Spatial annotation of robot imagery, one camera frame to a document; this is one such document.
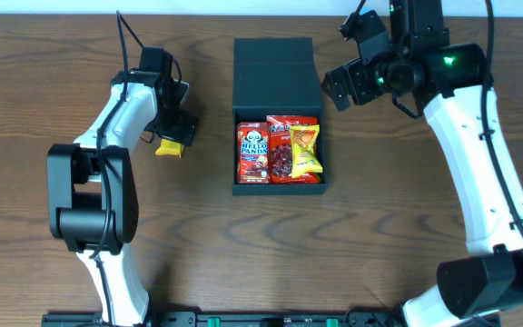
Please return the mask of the black gift box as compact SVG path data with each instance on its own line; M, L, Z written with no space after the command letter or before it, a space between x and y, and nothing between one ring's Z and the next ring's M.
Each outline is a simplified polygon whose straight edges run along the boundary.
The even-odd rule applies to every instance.
M316 156L327 165L324 105L310 37L236 38L232 118L264 122L268 115L300 115L321 126Z

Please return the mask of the red Hello Panda box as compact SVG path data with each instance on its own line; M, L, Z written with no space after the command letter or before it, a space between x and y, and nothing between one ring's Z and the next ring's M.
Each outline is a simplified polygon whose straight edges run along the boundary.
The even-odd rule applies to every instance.
M241 122L237 125L237 183L270 182L268 125L263 122Z

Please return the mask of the small yellow candy packet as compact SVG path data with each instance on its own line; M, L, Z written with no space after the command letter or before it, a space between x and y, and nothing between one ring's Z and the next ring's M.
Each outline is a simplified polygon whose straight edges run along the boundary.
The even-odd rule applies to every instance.
M182 158L183 157L184 146L180 143L162 139L159 147L156 149L155 154L157 156L175 156Z

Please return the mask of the red Hacks candy bag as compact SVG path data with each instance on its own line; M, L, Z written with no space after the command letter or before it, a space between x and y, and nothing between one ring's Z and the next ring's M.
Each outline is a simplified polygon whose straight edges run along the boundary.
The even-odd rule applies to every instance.
M266 121L269 127L269 157L272 183L320 183L321 178L315 173L305 173L293 178L291 135L292 125L315 125L316 117L299 115L268 115Z

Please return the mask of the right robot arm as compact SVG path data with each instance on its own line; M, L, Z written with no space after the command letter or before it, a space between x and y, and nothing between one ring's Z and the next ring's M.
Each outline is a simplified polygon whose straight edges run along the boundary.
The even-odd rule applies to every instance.
M403 303L390 326L496 326L523 305L523 188L498 119L493 50L454 45L440 0L392 1L390 22L358 7L340 26L359 57L325 74L339 110L410 94L413 119L439 140L463 212L465 259L438 266L436 283Z

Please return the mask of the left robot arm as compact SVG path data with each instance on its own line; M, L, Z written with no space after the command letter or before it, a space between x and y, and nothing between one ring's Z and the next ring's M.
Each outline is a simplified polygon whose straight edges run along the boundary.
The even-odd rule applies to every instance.
M142 326L150 295L131 248L139 204L131 156L141 135L189 146L197 117L181 109L188 83L174 78L173 56L142 50L137 67L111 81L111 96L91 127L47 154L49 225L90 273L103 309L99 313L48 314L44 326Z

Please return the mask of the yellow orange snack packet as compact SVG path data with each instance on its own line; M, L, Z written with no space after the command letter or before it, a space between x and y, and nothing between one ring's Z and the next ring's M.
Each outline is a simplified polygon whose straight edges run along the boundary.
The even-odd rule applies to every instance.
M292 170L291 177L299 178L305 173L322 173L323 167L315 155L315 145L320 126L293 125L290 128Z

